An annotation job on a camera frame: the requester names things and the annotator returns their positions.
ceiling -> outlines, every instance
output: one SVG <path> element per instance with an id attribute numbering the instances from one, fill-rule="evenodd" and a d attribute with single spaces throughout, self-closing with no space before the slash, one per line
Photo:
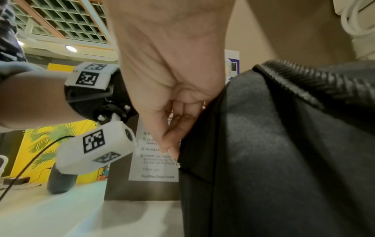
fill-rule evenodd
<path id="1" fill-rule="evenodd" d="M 101 0 L 13 0 L 27 54 L 116 63 Z M 77 52 L 66 49 L 73 46 Z"/>

patterned sleeve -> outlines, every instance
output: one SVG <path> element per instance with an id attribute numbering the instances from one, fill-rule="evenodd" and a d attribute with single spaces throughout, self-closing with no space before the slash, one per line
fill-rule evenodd
<path id="1" fill-rule="evenodd" d="M 12 6 L 9 0 L 0 0 L 0 61 L 26 62 L 16 35 L 17 25 Z"/>

forearm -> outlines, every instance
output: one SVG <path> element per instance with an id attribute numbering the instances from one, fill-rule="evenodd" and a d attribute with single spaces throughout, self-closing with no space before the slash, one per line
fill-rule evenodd
<path id="1" fill-rule="evenodd" d="M 84 120 L 65 101 L 69 73 L 30 71 L 0 83 L 0 125 L 24 129 Z"/>

paper notice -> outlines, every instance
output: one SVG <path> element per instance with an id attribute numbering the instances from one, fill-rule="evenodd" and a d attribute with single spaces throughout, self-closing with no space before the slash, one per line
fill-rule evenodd
<path id="1" fill-rule="evenodd" d="M 138 146 L 133 152 L 129 180 L 178 182 L 179 170 L 174 160 L 168 153 L 160 153 L 141 119 L 138 120 L 136 139 Z"/>

ceiling light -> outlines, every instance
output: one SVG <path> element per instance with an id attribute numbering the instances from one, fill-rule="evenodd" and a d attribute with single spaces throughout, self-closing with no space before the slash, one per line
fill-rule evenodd
<path id="1" fill-rule="evenodd" d="M 72 52 L 74 52 L 74 53 L 77 52 L 77 49 L 74 48 L 74 47 L 72 47 L 72 46 L 70 46 L 70 45 L 65 45 L 65 47 L 66 47 L 67 50 L 70 50 L 70 51 L 72 51 Z"/>

